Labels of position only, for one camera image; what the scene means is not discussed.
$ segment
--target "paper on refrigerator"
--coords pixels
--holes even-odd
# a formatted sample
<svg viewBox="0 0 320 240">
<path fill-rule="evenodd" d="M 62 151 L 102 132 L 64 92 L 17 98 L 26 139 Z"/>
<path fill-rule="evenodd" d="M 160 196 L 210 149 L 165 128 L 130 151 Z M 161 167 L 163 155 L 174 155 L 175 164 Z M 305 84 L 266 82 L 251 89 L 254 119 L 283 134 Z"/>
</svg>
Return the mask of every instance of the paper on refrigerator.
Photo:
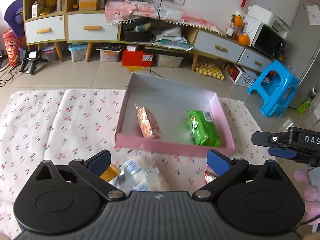
<svg viewBox="0 0 320 240">
<path fill-rule="evenodd" d="M 317 5 L 307 5 L 310 25 L 320 25 L 320 10 Z"/>
</svg>

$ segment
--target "drawer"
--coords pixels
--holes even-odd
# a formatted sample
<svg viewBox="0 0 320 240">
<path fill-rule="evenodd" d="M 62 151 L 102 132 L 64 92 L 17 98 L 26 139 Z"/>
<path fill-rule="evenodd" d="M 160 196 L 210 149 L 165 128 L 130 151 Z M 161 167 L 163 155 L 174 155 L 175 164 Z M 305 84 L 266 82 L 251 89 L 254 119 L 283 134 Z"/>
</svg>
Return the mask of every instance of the drawer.
<svg viewBox="0 0 320 240">
<path fill-rule="evenodd" d="M 119 25 L 108 25 L 104 13 L 68 16 L 69 41 L 116 41 Z"/>
<path fill-rule="evenodd" d="M 26 22 L 27 43 L 64 39 L 64 16 Z"/>
<path fill-rule="evenodd" d="M 252 50 L 245 49 L 238 63 L 258 72 L 262 72 L 272 63 L 272 61 Z"/>
<path fill-rule="evenodd" d="M 194 44 L 196 50 L 238 62 L 244 48 L 222 37 L 199 31 Z"/>
</svg>

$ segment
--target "wooden drawer handle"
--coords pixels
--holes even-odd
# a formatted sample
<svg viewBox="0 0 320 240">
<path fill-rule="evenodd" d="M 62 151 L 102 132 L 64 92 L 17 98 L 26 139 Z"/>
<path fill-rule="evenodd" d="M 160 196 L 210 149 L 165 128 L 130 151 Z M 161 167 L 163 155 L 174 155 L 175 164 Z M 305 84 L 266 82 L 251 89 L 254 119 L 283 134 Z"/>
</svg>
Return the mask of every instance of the wooden drawer handle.
<svg viewBox="0 0 320 240">
<path fill-rule="evenodd" d="M 98 31 L 101 29 L 101 26 L 83 26 L 83 29 L 86 31 Z"/>
<path fill-rule="evenodd" d="M 46 28 L 46 29 L 37 30 L 37 33 L 38 33 L 38 34 L 48 33 L 49 31 L 51 31 L 51 28 Z"/>
<path fill-rule="evenodd" d="M 226 48 L 220 47 L 220 46 L 218 46 L 218 45 L 215 45 L 214 47 L 215 47 L 216 49 L 218 49 L 218 50 L 223 51 L 223 52 L 227 52 L 227 51 L 228 51 Z"/>
<path fill-rule="evenodd" d="M 258 62 L 258 61 L 254 61 L 254 63 L 256 64 L 256 65 L 258 65 L 258 66 L 262 66 L 262 64 L 260 63 L 260 62 Z"/>
</svg>

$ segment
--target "blue plastic stool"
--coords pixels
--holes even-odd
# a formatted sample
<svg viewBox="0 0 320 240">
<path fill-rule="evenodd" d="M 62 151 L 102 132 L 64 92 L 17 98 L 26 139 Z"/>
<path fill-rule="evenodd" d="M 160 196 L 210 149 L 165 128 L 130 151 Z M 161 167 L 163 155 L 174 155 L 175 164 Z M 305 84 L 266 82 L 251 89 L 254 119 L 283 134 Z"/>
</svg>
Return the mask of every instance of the blue plastic stool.
<svg viewBox="0 0 320 240">
<path fill-rule="evenodd" d="M 277 75 L 267 84 L 263 82 L 263 79 L 270 71 L 276 71 Z M 275 112 L 278 112 L 279 117 L 282 117 L 295 96 L 298 86 L 299 80 L 279 61 L 275 60 L 258 76 L 247 91 L 250 94 L 253 90 L 256 90 L 262 97 L 263 106 L 260 111 L 265 116 L 271 117 Z"/>
</svg>

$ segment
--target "gray refrigerator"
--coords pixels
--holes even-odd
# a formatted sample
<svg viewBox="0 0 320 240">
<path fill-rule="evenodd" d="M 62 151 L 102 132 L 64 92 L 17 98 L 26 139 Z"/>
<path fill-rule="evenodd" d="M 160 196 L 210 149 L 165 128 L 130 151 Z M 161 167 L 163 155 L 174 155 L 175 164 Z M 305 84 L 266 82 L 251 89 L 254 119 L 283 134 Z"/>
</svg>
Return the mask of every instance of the gray refrigerator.
<svg viewBox="0 0 320 240">
<path fill-rule="evenodd" d="M 307 5 L 311 0 L 301 0 L 297 15 L 287 39 L 283 64 L 300 80 L 298 91 L 290 107 L 297 108 L 312 91 L 320 78 L 320 25 L 310 25 Z"/>
</svg>

